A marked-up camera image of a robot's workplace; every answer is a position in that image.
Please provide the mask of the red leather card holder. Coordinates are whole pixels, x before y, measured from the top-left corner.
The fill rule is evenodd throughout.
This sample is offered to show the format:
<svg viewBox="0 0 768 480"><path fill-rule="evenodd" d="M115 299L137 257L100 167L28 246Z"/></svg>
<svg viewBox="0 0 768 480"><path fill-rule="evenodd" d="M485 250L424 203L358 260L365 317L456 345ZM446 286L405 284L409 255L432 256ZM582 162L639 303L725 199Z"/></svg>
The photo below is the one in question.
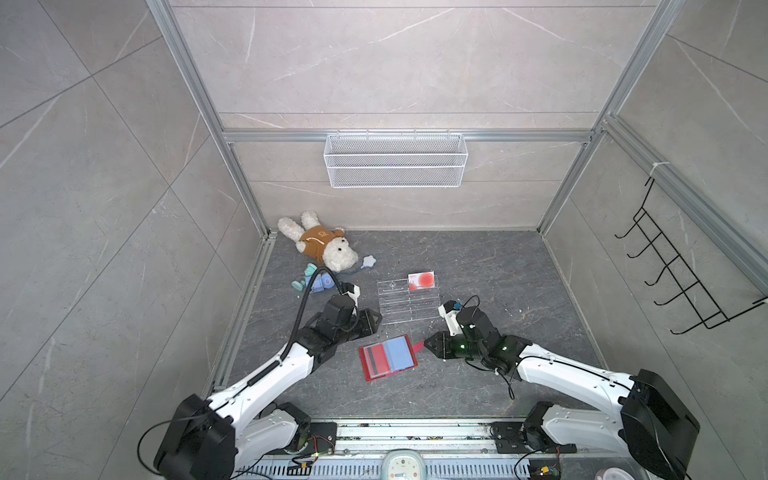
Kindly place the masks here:
<svg viewBox="0 0 768 480"><path fill-rule="evenodd" d="M372 382L417 367L416 354L423 349L424 341L412 343L408 335L360 347L365 380Z"/></svg>

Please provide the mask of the clear acrylic tiered card stand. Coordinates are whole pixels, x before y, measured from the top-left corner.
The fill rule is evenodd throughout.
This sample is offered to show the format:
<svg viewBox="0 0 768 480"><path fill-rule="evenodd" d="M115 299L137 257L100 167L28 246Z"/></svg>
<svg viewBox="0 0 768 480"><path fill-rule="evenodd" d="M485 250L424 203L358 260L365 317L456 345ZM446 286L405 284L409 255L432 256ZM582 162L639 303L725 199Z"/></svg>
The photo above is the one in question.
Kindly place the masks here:
<svg viewBox="0 0 768 480"><path fill-rule="evenodd" d="M435 287L428 290L410 291L408 276L379 281L377 293L382 324L397 325L438 319L441 301L438 277L434 274Z"/></svg>

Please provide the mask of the white card red circle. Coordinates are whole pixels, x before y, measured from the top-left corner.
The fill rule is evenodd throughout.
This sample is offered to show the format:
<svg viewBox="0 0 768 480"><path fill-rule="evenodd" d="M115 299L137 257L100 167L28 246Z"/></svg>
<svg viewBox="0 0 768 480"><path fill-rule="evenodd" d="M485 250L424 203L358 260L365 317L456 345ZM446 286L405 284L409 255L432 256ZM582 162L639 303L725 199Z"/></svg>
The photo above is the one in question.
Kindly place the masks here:
<svg viewBox="0 0 768 480"><path fill-rule="evenodd" d="M428 290L435 287L435 274L433 271L412 273L408 275L408 288L410 291Z"/></svg>

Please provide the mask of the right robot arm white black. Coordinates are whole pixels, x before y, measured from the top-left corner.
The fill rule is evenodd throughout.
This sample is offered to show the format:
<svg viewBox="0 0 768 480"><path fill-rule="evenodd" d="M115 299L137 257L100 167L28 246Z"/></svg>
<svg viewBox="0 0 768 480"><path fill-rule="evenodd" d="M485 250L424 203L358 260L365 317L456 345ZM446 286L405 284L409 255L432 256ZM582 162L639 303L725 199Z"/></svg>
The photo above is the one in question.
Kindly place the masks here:
<svg viewBox="0 0 768 480"><path fill-rule="evenodd" d="M584 403L572 409L538 402L517 434L529 451L592 447L627 454L661 479L687 478L700 424L660 375L593 367L503 335L478 306L449 301L438 313L447 328L424 342L436 357L478 361L507 383L541 385Z"/></svg>

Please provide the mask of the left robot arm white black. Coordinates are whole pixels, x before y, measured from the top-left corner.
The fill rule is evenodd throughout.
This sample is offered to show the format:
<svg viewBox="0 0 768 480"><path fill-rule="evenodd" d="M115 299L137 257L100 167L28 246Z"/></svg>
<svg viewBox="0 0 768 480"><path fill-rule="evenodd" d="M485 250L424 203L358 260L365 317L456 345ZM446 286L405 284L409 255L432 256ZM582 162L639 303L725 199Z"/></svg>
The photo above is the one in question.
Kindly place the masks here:
<svg viewBox="0 0 768 480"><path fill-rule="evenodd" d="M284 403L284 391L330 360L339 345L374 335L381 314L358 306L358 292L332 296L307 324L296 321L288 342L267 362L206 399L192 394L165 421L150 471L165 479L231 479L264 454L298 448L309 417Z"/></svg>

